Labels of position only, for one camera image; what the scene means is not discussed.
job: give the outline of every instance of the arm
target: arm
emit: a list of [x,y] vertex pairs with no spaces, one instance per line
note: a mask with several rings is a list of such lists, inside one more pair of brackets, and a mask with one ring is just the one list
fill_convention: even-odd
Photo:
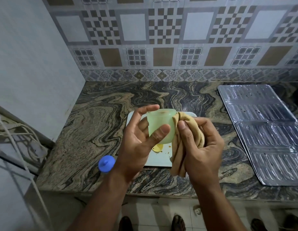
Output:
[[144,167],[149,152],[170,131],[162,125],[149,137],[148,121],[143,114],[159,109],[159,105],[148,105],[137,109],[125,128],[113,169],[93,193],[85,209],[67,231],[111,231],[118,217],[127,189]]
[[208,118],[195,118],[206,137],[206,147],[198,149],[184,121],[178,128],[186,147],[185,167],[196,191],[207,230],[247,231],[219,185],[224,140]]

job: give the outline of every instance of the cloth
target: cloth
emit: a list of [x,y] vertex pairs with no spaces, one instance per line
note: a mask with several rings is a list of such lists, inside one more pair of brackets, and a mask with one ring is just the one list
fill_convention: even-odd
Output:
[[185,146],[180,136],[177,124],[178,121],[185,121],[193,133],[195,144],[198,148],[201,148],[205,144],[205,137],[203,135],[201,127],[198,127],[195,119],[184,112],[177,112],[175,116],[172,117],[174,120],[174,126],[176,127],[174,139],[172,140],[172,167],[170,169],[170,174],[172,176],[179,175],[180,177],[185,177],[186,168],[185,168]]

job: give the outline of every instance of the translucent green cup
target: translucent green cup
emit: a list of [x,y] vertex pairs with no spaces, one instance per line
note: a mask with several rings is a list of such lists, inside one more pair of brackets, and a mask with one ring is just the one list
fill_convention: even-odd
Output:
[[147,120],[149,123],[148,131],[149,136],[164,124],[170,125],[170,132],[162,139],[160,144],[171,143],[174,138],[175,126],[172,117],[176,114],[175,109],[158,109],[156,111],[147,112]]

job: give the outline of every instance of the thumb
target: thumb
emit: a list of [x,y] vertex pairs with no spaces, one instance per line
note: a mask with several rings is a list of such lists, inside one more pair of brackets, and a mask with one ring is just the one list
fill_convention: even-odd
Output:
[[144,142],[144,145],[147,149],[153,148],[158,144],[165,136],[170,132],[170,125],[164,124],[155,130],[151,136]]
[[185,121],[178,121],[178,129],[185,145],[187,152],[191,152],[192,149],[197,149],[197,146],[194,141],[194,136],[188,125]]

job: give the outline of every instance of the silver tray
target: silver tray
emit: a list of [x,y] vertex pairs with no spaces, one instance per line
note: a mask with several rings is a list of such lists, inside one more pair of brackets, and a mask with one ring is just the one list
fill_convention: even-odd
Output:
[[221,98],[263,185],[298,186],[298,122],[269,85],[220,85]]

